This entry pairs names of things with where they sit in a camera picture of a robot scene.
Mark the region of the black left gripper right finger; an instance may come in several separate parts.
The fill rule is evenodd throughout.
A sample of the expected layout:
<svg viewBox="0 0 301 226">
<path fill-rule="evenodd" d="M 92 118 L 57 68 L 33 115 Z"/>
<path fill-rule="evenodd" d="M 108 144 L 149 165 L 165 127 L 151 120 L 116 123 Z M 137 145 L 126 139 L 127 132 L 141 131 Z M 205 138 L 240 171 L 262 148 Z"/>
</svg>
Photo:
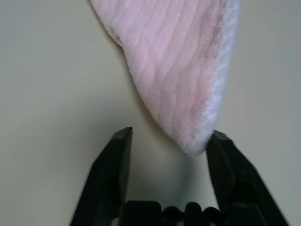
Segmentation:
<svg viewBox="0 0 301 226">
<path fill-rule="evenodd" d="M 214 194 L 225 226 L 286 226 L 261 176 L 224 133 L 214 131 L 206 150 Z"/>
</svg>

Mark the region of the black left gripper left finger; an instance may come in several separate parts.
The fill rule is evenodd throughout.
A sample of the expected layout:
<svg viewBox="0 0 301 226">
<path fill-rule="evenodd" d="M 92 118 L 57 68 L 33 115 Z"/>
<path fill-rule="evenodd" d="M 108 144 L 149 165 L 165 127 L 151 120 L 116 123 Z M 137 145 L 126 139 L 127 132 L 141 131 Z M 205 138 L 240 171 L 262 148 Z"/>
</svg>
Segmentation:
<svg viewBox="0 0 301 226">
<path fill-rule="evenodd" d="M 133 129 L 116 132 L 92 164 L 72 226 L 109 226 L 118 218 L 127 192 Z"/>
</svg>

